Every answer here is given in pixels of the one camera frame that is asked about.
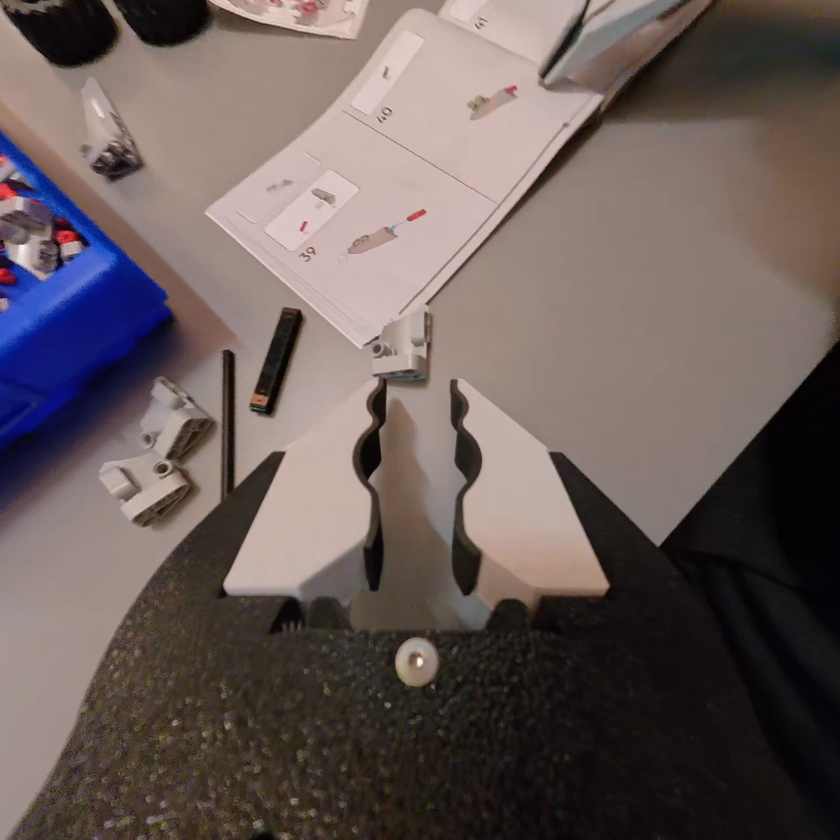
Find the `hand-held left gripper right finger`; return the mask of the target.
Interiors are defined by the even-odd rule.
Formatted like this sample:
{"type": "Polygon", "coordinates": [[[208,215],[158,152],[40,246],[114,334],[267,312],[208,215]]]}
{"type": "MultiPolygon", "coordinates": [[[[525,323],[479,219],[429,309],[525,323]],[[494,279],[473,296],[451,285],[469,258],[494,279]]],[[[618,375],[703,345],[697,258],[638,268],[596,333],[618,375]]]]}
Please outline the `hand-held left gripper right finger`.
{"type": "Polygon", "coordinates": [[[463,379],[449,385],[455,466],[451,567],[484,607],[597,599],[610,584],[550,451],[463,379]]]}

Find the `pile of small toy parts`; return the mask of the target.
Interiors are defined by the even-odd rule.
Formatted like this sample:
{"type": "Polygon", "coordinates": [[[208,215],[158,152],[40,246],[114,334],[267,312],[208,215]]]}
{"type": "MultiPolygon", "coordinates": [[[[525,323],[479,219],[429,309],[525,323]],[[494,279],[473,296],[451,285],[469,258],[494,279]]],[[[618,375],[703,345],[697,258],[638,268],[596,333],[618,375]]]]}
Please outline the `pile of small toy parts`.
{"type": "Polygon", "coordinates": [[[48,206],[18,164],[1,154],[1,312],[88,247],[88,240],[48,206]]]}

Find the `long black toy axle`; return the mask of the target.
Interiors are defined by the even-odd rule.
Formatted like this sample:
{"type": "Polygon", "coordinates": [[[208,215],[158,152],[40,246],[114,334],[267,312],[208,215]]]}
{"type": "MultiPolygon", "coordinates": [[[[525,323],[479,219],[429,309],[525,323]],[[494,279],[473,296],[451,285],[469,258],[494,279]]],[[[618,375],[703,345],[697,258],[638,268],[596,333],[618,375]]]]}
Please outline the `long black toy axle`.
{"type": "Polygon", "coordinates": [[[222,416],[220,420],[220,500],[224,501],[235,488],[236,471],[236,356],[232,350],[222,351],[222,416]]]}

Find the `grey wedge toy panel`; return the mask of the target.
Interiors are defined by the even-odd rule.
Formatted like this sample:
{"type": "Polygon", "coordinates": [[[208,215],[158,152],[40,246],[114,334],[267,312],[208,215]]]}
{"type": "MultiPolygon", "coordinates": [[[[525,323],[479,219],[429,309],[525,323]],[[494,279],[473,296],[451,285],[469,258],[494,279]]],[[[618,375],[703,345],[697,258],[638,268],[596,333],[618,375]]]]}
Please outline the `grey wedge toy panel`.
{"type": "Polygon", "coordinates": [[[134,137],[94,77],[86,79],[80,95],[87,128],[80,152],[89,168],[110,183],[141,170],[134,137]]]}

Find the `black toy tyre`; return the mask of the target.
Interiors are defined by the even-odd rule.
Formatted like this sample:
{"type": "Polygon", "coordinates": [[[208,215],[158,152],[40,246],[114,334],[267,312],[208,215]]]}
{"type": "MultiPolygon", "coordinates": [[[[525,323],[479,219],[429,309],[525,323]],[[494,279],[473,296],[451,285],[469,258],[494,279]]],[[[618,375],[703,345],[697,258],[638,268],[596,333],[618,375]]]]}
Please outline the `black toy tyre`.
{"type": "Polygon", "coordinates": [[[56,67],[81,67],[114,47],[119,30],[102,1],[2,1],[29,44],[56,67]]]}
{"type": "Polygon", "coordinates": [[[205,31],[207,1],[114,1],[125,23],[148,46],[184,44],[205,31]]]}

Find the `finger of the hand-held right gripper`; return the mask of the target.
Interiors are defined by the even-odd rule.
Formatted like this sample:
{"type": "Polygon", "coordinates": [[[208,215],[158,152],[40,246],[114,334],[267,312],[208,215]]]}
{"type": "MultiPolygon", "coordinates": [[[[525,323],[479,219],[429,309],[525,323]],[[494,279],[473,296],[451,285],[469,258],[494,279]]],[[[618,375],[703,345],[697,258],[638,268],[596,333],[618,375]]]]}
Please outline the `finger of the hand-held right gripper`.
{"type": "Polygon", "coordinates": [[[680,37],[711,1],[548,2],[554,35],[539,82],[619,88],[680,37]]]}

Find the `grey toy connector piece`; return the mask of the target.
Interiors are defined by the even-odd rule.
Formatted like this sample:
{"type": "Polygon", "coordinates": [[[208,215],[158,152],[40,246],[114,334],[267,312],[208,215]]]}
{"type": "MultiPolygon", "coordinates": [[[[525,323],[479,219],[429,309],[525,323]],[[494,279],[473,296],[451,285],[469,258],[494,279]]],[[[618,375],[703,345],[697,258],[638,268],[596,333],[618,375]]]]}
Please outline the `grey toy connector piece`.
{"type": "Polygon", "coordinates": [[[432,316],[422,306],[389,322],[371,343],[373,377],[400,382],[427,380],[432,316]]]}
{"type": "Polygon", "coordinates": [[[140,420],[139,442],[163,459],[182,462],[214,427],[215,421],[176,383],[156,377],[151,403],[140,420]]]}
{"type": "Polygon", "coordinates": [[[98,477],[123,516],[143,528],[168,517],[193,492],[193,483],[180,466],[153,450],[109,461],[98,477]]]}

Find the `person's dark clothing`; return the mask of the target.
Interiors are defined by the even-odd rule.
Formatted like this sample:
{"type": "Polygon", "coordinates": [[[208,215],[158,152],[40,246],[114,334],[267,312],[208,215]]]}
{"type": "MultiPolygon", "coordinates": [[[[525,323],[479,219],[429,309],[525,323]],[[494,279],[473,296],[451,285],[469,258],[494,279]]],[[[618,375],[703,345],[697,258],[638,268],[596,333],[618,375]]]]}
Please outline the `person's dark clothing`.
{"type": "Polygon", "coordinates": [[[816,836],[838,838],[838,343],[662,550],[705,596],[816,836]]]}

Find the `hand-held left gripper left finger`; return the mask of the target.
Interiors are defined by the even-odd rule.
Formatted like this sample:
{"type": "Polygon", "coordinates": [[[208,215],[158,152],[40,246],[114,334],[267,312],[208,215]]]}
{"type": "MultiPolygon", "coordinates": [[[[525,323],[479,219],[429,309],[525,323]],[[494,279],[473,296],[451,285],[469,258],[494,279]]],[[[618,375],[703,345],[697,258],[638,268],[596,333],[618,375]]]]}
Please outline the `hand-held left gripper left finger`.
{"type": "Polygon", "coordinates": [[[224,579],[229,596],[352,601],[380,587],[384,540],[371,477],[387,382],[362,385],[283,453],[224,579]]]}

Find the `dark flat toy bar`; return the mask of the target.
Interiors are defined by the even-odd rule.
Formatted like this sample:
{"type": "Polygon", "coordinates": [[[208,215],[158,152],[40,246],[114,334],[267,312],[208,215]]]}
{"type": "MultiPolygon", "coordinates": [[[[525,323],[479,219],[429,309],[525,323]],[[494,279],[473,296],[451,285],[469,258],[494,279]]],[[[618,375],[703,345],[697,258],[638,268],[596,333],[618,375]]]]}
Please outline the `dark flat toy bar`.
{"type": "Polygon", "coordinates": [[[282,309],[248,403],[252,413],[272,415],[275,412],[302,324],[300,310],[282,309]]]}

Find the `white instruction booklet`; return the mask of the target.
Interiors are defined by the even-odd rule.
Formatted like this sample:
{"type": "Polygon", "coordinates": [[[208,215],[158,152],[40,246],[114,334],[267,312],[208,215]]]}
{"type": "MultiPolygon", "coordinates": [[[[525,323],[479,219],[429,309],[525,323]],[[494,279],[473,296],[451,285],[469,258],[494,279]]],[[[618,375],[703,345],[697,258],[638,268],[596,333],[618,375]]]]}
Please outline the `white instruction booklet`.
{"type": "Polygon", "coordinates": [[[358,348],[444,286],[621,87],[542,87],[548,2],[405,13],[206,215],[358,348]]]}

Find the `toy sticker sheet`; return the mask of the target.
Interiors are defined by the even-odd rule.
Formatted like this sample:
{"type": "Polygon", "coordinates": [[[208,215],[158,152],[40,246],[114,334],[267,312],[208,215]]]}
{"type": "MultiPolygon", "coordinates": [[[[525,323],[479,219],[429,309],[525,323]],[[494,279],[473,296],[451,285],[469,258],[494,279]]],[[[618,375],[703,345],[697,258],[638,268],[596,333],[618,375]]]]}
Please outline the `toy sticker sheet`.
{"type": "Polygon", "coordinates": [[[368,1],[211,1],[225,12],[259,25],[307,35],[353,40],[368,1]]]}

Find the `blue plastic bin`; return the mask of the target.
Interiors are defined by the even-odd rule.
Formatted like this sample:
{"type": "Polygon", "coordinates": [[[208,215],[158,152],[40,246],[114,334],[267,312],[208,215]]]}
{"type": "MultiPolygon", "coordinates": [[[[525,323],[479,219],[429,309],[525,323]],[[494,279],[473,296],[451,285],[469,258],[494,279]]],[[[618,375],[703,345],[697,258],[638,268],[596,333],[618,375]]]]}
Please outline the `blue plastic bin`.
{"type": "Polygon", "coordinates": [[[1,447],[33,432],[172,313],[166,291],[5,134],[1,150],[35,197],[87,243],[45,280],[15,268],[2,287],[1,447]]]}

